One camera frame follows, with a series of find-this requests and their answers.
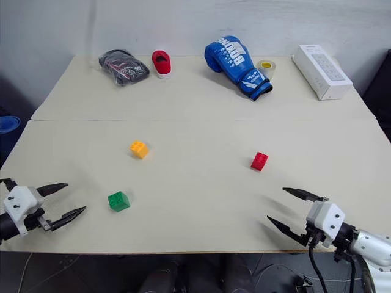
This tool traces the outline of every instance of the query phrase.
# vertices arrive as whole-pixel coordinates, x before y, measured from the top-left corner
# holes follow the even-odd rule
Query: yellow lego brick
[[[138,140],[132,143],[129,149],[136,157],[139,157],[140,159],[144,158],[149,153],[148,147]]]

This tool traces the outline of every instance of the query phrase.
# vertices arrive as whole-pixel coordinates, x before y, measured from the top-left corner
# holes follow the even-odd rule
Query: tape roll
[[[276,65],[273,61],[261,60],[257,63],[257,68],[263,75],[271,80],[274,74],[274,70],[276,70]]]

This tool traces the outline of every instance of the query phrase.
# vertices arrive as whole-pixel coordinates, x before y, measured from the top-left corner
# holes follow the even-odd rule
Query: blue object
[[[20,119],[16,116],[2,116],[0,117],[0,134],[11,132],[18,128]]]
[[[212,70],[224,71],[229,79],[254,101],[261,94],[273,89],[270,80],[254,67],[247,48],[232,35],[206,46],[205,59]]]

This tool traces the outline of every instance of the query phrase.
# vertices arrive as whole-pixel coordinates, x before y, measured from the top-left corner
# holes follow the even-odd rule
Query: red shoe
[[[166,52],[164,51],[153,52],[152,62],[160,78],[162,79],[170,78],[171,62],[170,62],[170,56]]]

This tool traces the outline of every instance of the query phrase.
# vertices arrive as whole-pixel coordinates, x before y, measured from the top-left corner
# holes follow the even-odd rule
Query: table
[[[76,56],[28,123],[1,176],[37,187],[69,183],[45,199],[51,220],[88,208],[55,232],[34,230],[0,249],[299,251],[303,247],[266,218],[304,231],[311,203],[283,187],[327,196],[348,223],[387,232],[391,148],[374,116],[354,89],[342,100],[320,102],[289,57],[268,58],[277,64],[274,90],[253,102],[202,57],[173,57],[168,80],[151,72],[142,82],[117,88]],[[144,160],[130,155],[134,140],[150,147]],[[249,167],[258,151],[269,155],[262,172]],[[115,213],[107,196],[120,190],[132,206]],[[1,203],[5,195],[2,186]]]
[[[213,72],[203,57],[173,57],[173,75],[118,88],[82,56],[71,64],[33,120],[222,121],[374,119],[358,93],[318,101],[290,57],[276,63],[273,91],[256,102],[247,99],[223,73]],[[264,59],[254,57],[254,63]],[[153,68],[149,57],[140,57]]]
[[[128,145],[135,139],[151,148],[144,160],[130,156]],[[249,167],[257,151],[269,155],[262,172]],[[55,232],[34,230],[24,239],[4,242],[1,249],[300,250],[266,218],[304,231],[311,203],[283,187],[327,196],[346,212],[348,223],[380,233],[389,229],[390,168],[390,145],[374,120],[30,121],[2,177],[30,186],[69,183],[45,199],[49,219],[88,208]],[[116,213],[107,196],[120,190],[132,205]]]

